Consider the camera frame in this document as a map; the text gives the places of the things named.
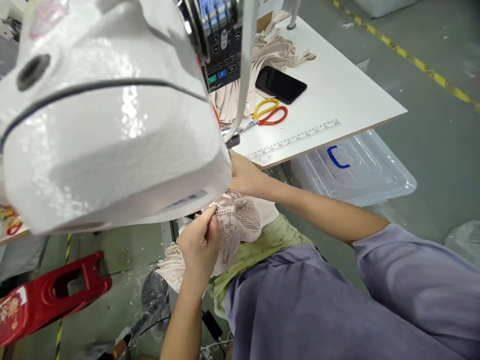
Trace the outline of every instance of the fabric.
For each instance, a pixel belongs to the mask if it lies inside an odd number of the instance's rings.
[[[233,278],[281,249],[288,248],[294,244],[312,245],[312,242],[293,227],[282,214],[262,229],[257,241],[240,244],[238,255],[233,265],[230,266],[228,271],[210,280],[208,292],[213,299],[215,314],[223,319],[227,319],[225,297]]]
[[[222,195],[217,201],[212,203],[212,205],[214,204],[216,205],[215,215],[218,219],[221,239],[218,260],[216,261],[212,274],[213,276],[217,276],[227,271],[239,252],[241,225],[234,200],[230,195]],[[251,210],[252,214],[249,222],[253,222],[260,217],[259,213],[254,210],[256,209]]]
[[[256,241],[262,228],[273,222],[279,216],[279,211],[271,201],[245,196],[231,189],[213,204],[217,206],[215,215],[220,230],[220,250],[212,276],[218,276],[234,263],[240,242]],[[171,243],[165,252],[165,258],[157,266],[156,272],[178,293],[184,276],[185,261],[175,242]]]
[[[366,298],[311,245],[230,284],[233,359],[477,359],[480,270],[390,224],[357,241]]]
[[[285,11],[274,11],[270,24],[268,24],[264,31],[256,35],[252,53],[250,84],[246,99],[247,105],[243,113],[244,117],[253,114],[255,107],[260,102],[257,93],[260,93],[260,95],[265,98],[273,97],[255,89],[255,82],[257,81],[260,70],[264,66],[271,66],[283,71],[287,67],[294,68],[305,61],[316,58],[308,49],[302,56],[296,55],[297,50],[295,44],[283,36],[280,36],[280,29],[275,29],[278,23],[289,16],[290,14]],[[230,127],[230,124],[237,114],[239,90],[240,85],[237,80],[210,94],[210,101],[217,110],[218,118],[224,128]]]

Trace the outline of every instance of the yellow and black tape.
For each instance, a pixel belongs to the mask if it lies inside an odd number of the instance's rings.
[[[402,58],[407,59],[410,61],[413,65],[415,65],[418,69],[426,73],[428,76],[430,76],[438,85],[440,85],[442,88],[447,89],[450,94],[452,94],[454,97],[457,99],[467,103],[467,104],[472,104],[475,110],[480,113],[480,102],[475,101],[473,98],[468,96],[465,92],[463,92],[461,89],[458,87],[454,86],[451,82],[447,81],[445,77],[440,75],[438,72],[433,70],[432,68],[428,67],[423,61],[421,61],[418,57],[413,56],[411,53],[409,53],[407,50],[404,48],[398,46],[396,43],[394,43],[392,40],[390,40],[388,37],[386,37],[381,31],[373,27],[371,24],[365,22],[360,18],[359,16],[355,15],[353,12],[350,10],[346,9],[338,0],[331,0],[331,4],[346,12],[347,15],[358,25],[360,25],[362,28],[365,28],[369,33],[375,35],[377,38],[379,38],[382,43],[385,45],[388,45],[391,49],[395,50],[398,55],[400,55]]]
[[[68,237],[66,239],[65,265],[69,263],[71,238],[72,238],[72,234],[68,234]],[[56,333],[55,360],[60,360],[60,340],[62,339],[63,320],[64,320],[63,318],[60,318],[60,321],[58,322],[58,331]]]

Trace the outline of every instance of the black smartphone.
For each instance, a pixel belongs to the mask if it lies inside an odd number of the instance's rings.
[[[282,103],[291,104],[307,88],[307,84],[271,66],[265,66],[256,78],[255,86],[277,97]]]

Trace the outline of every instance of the gray floor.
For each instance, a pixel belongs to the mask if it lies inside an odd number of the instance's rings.
[[[345,0],[344,5],[369,20],[352,0]],[[376,131],[416,178],[418,188],[409,196],[369,209],[438,243],[443,243],[452,228],[472,219],[480,220],[480,114],[365,29],[357,25],[342,27],[352,20],[327,0],[303,0],[299,15],[354,64],[370,59],[367,75],[408,109],[408,113]],[[419,0],[406,9],[369,21],[480,100],[479,17],[475,0]],[[276,170],[275,176],[282,177],[281,167]],[[355,287],[365,291],[355,254],[349,247],[286,209],[280,210]],[[65,319],[61,359],[71,359],[93,341],[113,340],[132,323],[140,309],[137,278],[145,275],[163,252],[159,225],[123,227],[98,237],[82,236],[72,239],[73,260],[101,249],[107,256],[109,270],[125,273],[114,276],[112,290],[101,301]],[[37,275],[63,264],[65,244],[65,237],[52,237]],[[211,300],[205,297],[204,309],[211,306]],[[225,337],[228,325],[224,321],[220,324]],[[19,342],[19,359],[53,359],[57,330],[58,324],[54,323]],[[214,342],[205,329],[203,333],[204,345]],[[158,356],[161,344],[154,342],[149,333],[144,336],[134,349],[134,358],[139,353]],[[222,358],[218,349],[212,351],[214,359]]]
[[[480,101],[477,1],[420,0],[379,19],[369,19],[351,0],[342,4]],[[354,64],[370,59],[366,74],[408,110],[375,130],[418,187],[411,195],[368,209],[440,244],[452,228],[480,219],[480,114],[473,106],[454,98],[364,28],[342,27],[352,19],[329,1],[303,0],[299,16]],[[293,214],[288,217],[354,286],[364,289],[349,247]]]

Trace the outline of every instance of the red scissors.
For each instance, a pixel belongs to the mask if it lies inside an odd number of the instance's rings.
[[[263,104],[266,104],[266,103],[273,103],[274,105],[269,107],[266,110],[263,110],[263,111],[259,112],[260,107]],[[266,99],[266,100],[261,101],[256,106],[255,112],[252,115],[253,120],[250,121],[245,127],[242,127],[238,132],[243,133],[245,130],[250,129],[251,127],[254,127],[257,124],[259,126],[280,124],[283,120],[285,120],[285,118],[289,114],[289,110],[285,106],[279,106],[279,104],[280,104],[280,102],[275,98]],[[272,117],[272,115],[275,114],[277,111],[280,111],[280,110],[283,110],[283,116],[279,120],[269,121],[269,119]],[[259,117],[261,117],[262,115],[265,115],[266,113],[269,113],[269,112],[270,112],[270,114],[267,117],[264,117],[263,119],[259,120]]]

